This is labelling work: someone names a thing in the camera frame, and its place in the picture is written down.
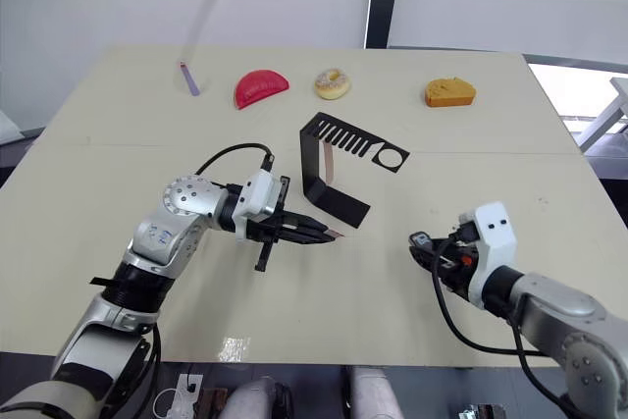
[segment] power outlet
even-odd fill
[[[202,375],[189,375],[188,377],[186,373],[180,374],[173,405],[166,417],[168,419],[193,419],[194,404],[198,401],[202,383]],[[194,391],[192,393],[187,390],[188,385],[193,386]]]

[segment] beige tabletop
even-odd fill
[[[628,232],[523,59],[513,54],[201,47],[111,50],[68,99],[0,189],[0,350],[55,354],[109,277],[135,226],[172,178],[231,144],[260,141],[274,173],[292,177],[287,208],[345,235],[279,243],[265,274],[259,244],[208,233],[163,305],[167,360],[398,365],[513,365],[461,345],[441,318],[430,276],[410,258],[415,231],[445,235],[457,215],[501,200],[519,240],[518,268],[557,278],[628,317]],[[326,102],[312,90],[331,66],[353,88]],[[238,111],[237,80],[273,69],[290,89]],[[472,106],[430,109],[425,84],[461,77]],[[410,152],[397,174],[335,153],[334,185],[372,208],[358,230],[302,195],[298,131],[318,111]],[[241,183],[260,155],[242,151],[208,177]],[[511,346],[501,320],[453,295],[461,329]]]

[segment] cable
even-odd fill
[[[146,391],[146,395],[144,396],[141,405],[132,416],[132,419],[139,419],[141,414],[144,412],[144,409],[146,409],[146,406],[150,402],[150,398],[155,394],[155,391],[157,390],[157,380],[159,379],[159,365],[161,364],[161,336],[159,335],[159,328],[156,324],[153,327],[153,345],[155,348],[155,360],[153,363],[153,374],[150,378],[150,385],[148,386],[148,390]]]
[[[521,333],[519,332],[519,328],[517,327],[518,323],[516,319],[514,319],[514,316],[512,314],[508,315],[508,323],[510,323],[510,327],[512,328],[514,343],[517,346],[516,352],[517,356],[519,357],[519,363],[521,364],[521,370],[523,370],[523,373],[525,373],[526,377],[528,377],[530,383],[532,383],[532,385],[539,391],[539,393],[541,393],[556,406],[558,406],[567,417],[573,419],[594,419],[589,414],[585,414],[584,412],[576,409],[574,406],[569,404],[567,401],[556,396],[554,393],[548,390],[537,377],[535,377],[534,373],[532,373],[532,370],[530,369],[530,365],[528,365],[528,360],[526,359],[525,350],[523,349],[523,342],[521,340]]]
[[[126,394],[123,400],[120,401],[118,404],[112,405],[111,408],[106,411],[105,415],[101,416],[101,419],[113,418],[116,414],[118,414],[120,409],[122,409],[124,405],[127,404],[129,399],[137,392],[141,384],[144,382],[146,375],[148,375],[148,372],[155,363],[156,354],[157,350],[155,348],[155,342],[153,342],[152,348],[150,349],[150,356],[148,357],[148,361],[146,362],[146,365],[144,365],[144,368],[142,368],[139,376],[137,377],[137,380],[135,380],[132,387],[129,388],[129,393]]]
[[[168,413],[166,413],[165,416],[160,416],[159,414],[157,414],[157,411],[155,410],[155,406],[157,405],[157,401],[159,400],[159,398],[162,396],[163,393],[167,393],[167,392],[175,392],[175,396],[178,394],[179,397],[180,397],[180,400],[183,402],[183,395],[176,388],[166,388],[165,390],[161,390],[159,392],[159,394],[157,394],[155,396],[155,400],[153,401],[153,416],[155,416],[158,419],[167,419],[168,418]]]
[[[286,404],[286,419],[294,418],[294,399],[292,398],[292,390],[289,387],[285,387],[284,403]]]
[[[195,174],[197,176],[200,176],[203,172],[205,172],[205,169],[207,169],[209,166],[211,166],[214,162],[216,162],[218,159],[223,157],[225,154],[228,154],[232,151],[237,151],[239,149],[249,149],[249,148],[261,149],[262,151],[266,152],[261,168],[264,169],[265,171],[270,171],[271,167],[273,167],[273,160],[275,159],[270,148],[258,142],[244,142],[243,144],[236,144],[235,146],[227,147],[223,149],[222,151],[214,154],[205,162],[205,164],[203,164],[202,166],[198,168]]]
[[[193,363],[189,364],[189,367],[187,367],[187,378],[185,379],[185,382],[187,383],[187,390],[189,391],[189,374],[192,372],[192,367],[194,366]]]
[[[434,285],[436,299],[439,302],[439,307],[441,308],[441,313],[443,313],[443,318],[445,318],[445,322],[447,323],[449,329],[453,332],[453,334],[458,338],[458,340],[471,348],[475,348],[476,350],[480,350],[481,352],[496,353],[499,355],[518,355],[519,352],[516,349],[487,347],[485,345],[475,343],[472,340],[466,338],[453,323],[453,320],[449,315],[449,311],[445,303],[445,297],[443,296],[443,290],[441,289],[441,283],[439,281],[439,266],[441,265],[441,257],[443,256],[445,250],[449,247],[449,245],[453,243],[453,241],[453,236],[449,236],[447,239],[442,241],[439,245],[439,248],[434,253],[434,260],[432,262],[432,284]],[[536,357],[547,357],[544,353],[537,350],[524,350],[524,354]]]

